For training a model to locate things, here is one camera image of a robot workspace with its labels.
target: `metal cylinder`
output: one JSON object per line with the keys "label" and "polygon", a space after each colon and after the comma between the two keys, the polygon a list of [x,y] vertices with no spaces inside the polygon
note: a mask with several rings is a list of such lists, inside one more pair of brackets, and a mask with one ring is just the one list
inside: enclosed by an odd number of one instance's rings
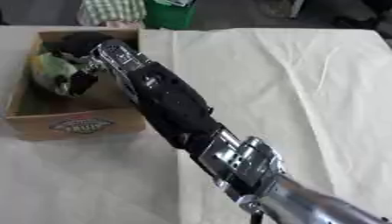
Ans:
{"label": "metal cylinder", "polygon": [[262,210],[283,224],[385,224],[341,199],[306,189],[296,181],[276,175],[275,184],[261,198]]}

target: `cardboard box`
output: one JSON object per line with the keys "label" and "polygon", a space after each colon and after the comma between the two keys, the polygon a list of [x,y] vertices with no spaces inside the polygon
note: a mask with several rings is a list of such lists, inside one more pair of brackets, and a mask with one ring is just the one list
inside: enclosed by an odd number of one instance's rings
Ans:
{"label": "cardboard box", "polygon": [[[31,54],[37,52],[42,41],[59,41],[73,32],[39,33]],[[134,30],[98,32],[137,41],[137,31]],[[30,56],[27,56],[23,76],[11,94],[6,111],[6,120],[17,130],[19,138],[50,140],[144,130],[144,118],[125,97],[113,77],[100,75],[99,81],[82,97],[68,99],[32,85]]]}

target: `plaid fabric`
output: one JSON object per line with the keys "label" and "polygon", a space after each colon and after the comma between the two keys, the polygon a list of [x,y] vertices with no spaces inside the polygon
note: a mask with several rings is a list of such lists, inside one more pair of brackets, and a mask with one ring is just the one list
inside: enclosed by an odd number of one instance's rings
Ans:
{"label": "plaid fabric", "polygon": [[144,0],[83,0],[78,20],[81,25],[101,25],[108,21],[137,23],[146,14]]}

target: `white tablecloth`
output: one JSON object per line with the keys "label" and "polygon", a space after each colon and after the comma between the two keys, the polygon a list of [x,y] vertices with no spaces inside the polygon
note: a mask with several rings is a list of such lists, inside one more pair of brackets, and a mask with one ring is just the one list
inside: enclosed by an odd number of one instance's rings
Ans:
{"label": "white tablecloth", "polygon": [[[392,52],[378,34],[147,31],[141,40],[235,134],[281,152],[304,185],[392,217]],[[246,223],[187,155],[178,161],[183,223]]]}
{"label": "white tablecloth", "polygon": [[[40,29],[0,28],[2,105]],[[141,46],[235,134],[277,148],[306,186],[391,218],[392,54],[375,32],[143,31]],[[248,222],[152,129],[29,143],[0,127],[2,223]]]}

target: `floor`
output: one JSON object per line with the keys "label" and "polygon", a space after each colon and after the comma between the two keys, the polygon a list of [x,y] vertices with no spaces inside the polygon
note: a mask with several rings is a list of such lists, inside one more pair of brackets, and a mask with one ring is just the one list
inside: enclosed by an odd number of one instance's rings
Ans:
{"label": "floor", "polygon": [[[264,1],[197,0],[191,29],[235,27],[332,28],[336,15],[366,18],[371,12],[360,0],[306,0],[297,19],[271,17]],[[75,16],[81,0],[0,0],[4,19],[13,25],[77,25]]]}

